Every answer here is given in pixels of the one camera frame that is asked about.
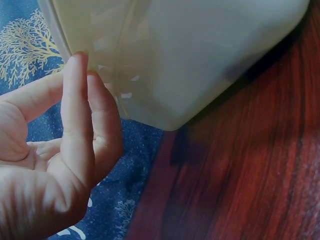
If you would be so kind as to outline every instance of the finger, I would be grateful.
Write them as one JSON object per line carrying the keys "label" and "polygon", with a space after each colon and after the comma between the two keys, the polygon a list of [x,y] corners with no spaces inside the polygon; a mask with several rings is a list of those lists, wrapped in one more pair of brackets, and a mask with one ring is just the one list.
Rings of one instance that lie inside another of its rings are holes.
{"label": "finger", "polygon": [[122,127],[115,100],[98,74],[89,72],[87,80],[95,135],[94,184],[97,184],[107,176],[123,153]]}
{"label": "finger", "polygon": [[45,76],[0,96],[0,101],[15,105],[27,122],[36,119],[62,97],[63,74]]}
{"label": "finger", "polygon": [[69,180],[74,186],[88,190],[92,187],[95,155],[87,67],[88,57],[77,53],[69,59],[64,69],[61,100],[63,136],[60,153],[67,166],[64,170],[71,172],[67,171],[62,178],[66,182]]}

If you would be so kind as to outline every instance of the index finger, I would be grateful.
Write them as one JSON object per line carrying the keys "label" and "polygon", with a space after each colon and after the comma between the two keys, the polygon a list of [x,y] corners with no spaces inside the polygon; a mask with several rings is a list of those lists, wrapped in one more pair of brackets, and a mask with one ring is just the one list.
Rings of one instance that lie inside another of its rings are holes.
{"label": "index finger", "polygon": [[61,100],[63,136],[60,153],[67,166],[64,170],[69,171],[63,177],[75,186],[88,190],[91,189],[95,155],[88,102],[87,66],[88,57],[77,53],[69,59],[64,69]]}

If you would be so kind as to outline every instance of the patterned fabric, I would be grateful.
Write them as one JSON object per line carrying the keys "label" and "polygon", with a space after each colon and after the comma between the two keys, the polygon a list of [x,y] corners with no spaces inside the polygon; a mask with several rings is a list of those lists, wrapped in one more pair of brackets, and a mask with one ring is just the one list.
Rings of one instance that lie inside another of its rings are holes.
{"label": "patterned fabric", "polygon": [[[0,13],[0,94],[63,67],[36,0],[0,0]],[[124,239],[162,131],[127,120],[122,126],[124,157],[92,190],[85,218],[49,239]],[[57,104],[29,123],[27,141],[59,138],[62,132]]]}

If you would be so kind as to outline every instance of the wooden table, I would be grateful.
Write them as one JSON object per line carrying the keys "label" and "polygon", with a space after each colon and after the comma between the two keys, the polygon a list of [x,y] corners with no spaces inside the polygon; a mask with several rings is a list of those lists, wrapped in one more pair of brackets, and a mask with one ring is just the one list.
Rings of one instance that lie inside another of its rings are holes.
{"label": "wooden table", "polygon": [[163,136],[127,240],[320,240],[320,0]]}

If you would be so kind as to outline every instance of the blue tablecloth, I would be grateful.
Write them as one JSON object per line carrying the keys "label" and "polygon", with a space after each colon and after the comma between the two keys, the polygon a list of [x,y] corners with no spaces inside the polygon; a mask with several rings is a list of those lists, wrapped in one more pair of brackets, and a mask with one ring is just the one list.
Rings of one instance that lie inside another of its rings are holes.
{"label": "blue tablecloth", "polygon": [[[36,0],[0,0],[0,94],[59,70],[62,59]],[[122,240],[146,183],[162,131],[122,121],[124,156],[91,193],[85,218],[52,240]],[[60,104],[29,124],[27,141],[62,136]]]}

